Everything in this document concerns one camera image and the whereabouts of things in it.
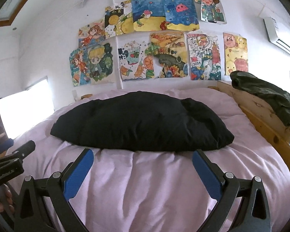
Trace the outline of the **left hand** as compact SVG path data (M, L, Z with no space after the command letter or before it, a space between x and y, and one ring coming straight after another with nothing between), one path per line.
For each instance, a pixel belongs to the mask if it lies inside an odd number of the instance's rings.
M9 183L3 184L2 189L4 191L4 197L0 198L0 213L4 211L4 204L6 203L12 214L15 213L15 207L13 202L13 193Z

